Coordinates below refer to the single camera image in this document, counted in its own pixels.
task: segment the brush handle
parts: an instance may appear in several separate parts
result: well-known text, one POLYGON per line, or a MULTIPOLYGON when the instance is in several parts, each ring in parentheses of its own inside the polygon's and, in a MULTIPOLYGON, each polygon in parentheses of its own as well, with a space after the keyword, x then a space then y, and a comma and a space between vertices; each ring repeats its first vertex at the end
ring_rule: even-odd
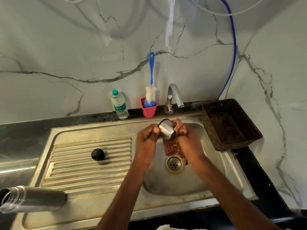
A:
POLYGON ((153 84, 153 65, 154 65, 154 52, 150 52, 148 55, 148 59, 149 59, 149 67, 150 67, 150 85, 153 84))

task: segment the forearm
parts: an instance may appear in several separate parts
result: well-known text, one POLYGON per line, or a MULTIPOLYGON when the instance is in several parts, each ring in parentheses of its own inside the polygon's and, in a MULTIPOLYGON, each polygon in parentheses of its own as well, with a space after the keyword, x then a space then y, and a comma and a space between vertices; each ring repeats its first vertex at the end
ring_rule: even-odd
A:
POLYGON ((280 229, 245 198, 209 159, 199 162, 197 173, 237 230, 280 229))
POLYGON ((95 230, 126 230, 144 179, 144 169, 132 163, 116 196, 95 230))

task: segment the sink drain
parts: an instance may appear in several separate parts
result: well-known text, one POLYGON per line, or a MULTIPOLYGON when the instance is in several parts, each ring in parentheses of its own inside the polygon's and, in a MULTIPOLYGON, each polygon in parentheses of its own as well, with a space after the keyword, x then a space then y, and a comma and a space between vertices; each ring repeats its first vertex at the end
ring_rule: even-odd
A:
POLYGON ((179 157, 171 156, 167 157, 165 160, 165 167, 171 173, 179 173, 184 168, 184 163, 179 157))

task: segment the pink plastic cup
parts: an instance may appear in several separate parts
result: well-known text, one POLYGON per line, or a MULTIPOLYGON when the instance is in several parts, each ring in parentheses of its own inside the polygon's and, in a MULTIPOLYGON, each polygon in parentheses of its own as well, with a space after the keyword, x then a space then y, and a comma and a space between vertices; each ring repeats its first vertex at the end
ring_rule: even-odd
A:
POLYGON ((151 118, 154 116, 154 114, 156 113, 156 109, 157 109, 157 103, 155 106, 153 107, 148 107, 148 108, 144 108, 144 101, 145 101, 145 97, 141 98, 141 104, 142 104, 142 110, 143 110, 143 115, 146 118, 151 118))

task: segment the cloth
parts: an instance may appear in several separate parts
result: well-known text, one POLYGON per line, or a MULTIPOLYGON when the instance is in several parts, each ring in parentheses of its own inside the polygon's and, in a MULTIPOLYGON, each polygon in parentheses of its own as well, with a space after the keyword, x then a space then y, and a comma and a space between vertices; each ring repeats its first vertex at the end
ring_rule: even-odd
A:
MULTIPOLYGON (((180 119, 171 120, 175 124, 175 132, 176 135, 187 135, 188 131, 185 127, 185 125, 182 123, 180 119)), ((164 147, 164 153, 165 156, 173 156, 177 154, 182 159, 185 159, 185 155, 183 154, 183 151, 179 145, 179 143, 176 143, 176 140, 163 140, 163 147, 164 147)))
POLYGON ((171 228, 170 225, 162 225, 157 230, 184 230, 184 229, 178 229, 178 228, 171 228))

